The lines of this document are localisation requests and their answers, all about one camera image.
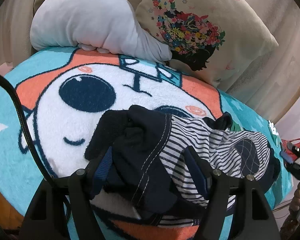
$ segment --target cartoon face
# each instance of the cartoon face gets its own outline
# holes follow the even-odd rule
[[[181,89],[182,77],[161,64],[124,56],[117,65],[88,63],[59,74],[40,93],[27,118],[49,172],[63,177],[86,167],[85,149],[109,109],[140,105],[180,117],[215,119],[205,104]],[[27,151],[22,134],[20,147]]]

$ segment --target cartoon blanket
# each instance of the cartoon blanket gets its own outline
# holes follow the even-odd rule
[[[245,128],[266,135],[281,162],[279,177],[266,193],[271,207],[291,190],[291,176],[283,168],[280,148],[266,120],[204,82],[159,63],[55,47],[36,53],[6,78],[17,89],[33,141],[44,165],[54,176],[69,176],[78,168],[85,168],[88,161],[83,154],[106,110],[141,105],[180,117],[207,116],[214,120],[229,112],[235,130]],[[13,103],[0,88],[0,192],[24,215],[41,180]],[[115,194],[102,194],[93,204],[118,216],[138,218],[128,201]],[[220,239],[227,238],[231,219],[232,216],[226,217]],[[128,220],[107,220],[102,216],[98,222],[106,239],[118,240],[188,240],[198,228],[197,221],[183,223],[181,227],[155,227]],[[73,220],[68,227],[71,238],[78,239]]]

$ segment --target wooden floor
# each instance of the wooden floor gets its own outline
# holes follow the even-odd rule
[[[23,216],[0,193],[0,226],[4,229],[16,229],[21,226],[22,221]]]

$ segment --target floral print pillow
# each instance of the floral print pillow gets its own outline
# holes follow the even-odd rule
[[[215,86],[278,46],[244,0],[142,0],[136,15],[169,45],[171,67]]]

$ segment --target hand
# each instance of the hand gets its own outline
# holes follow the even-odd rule
[[[294,192],[294,197],[290,203],[289,210],[298,211],[300,209],[300,182],[298,184],[297,190]]]

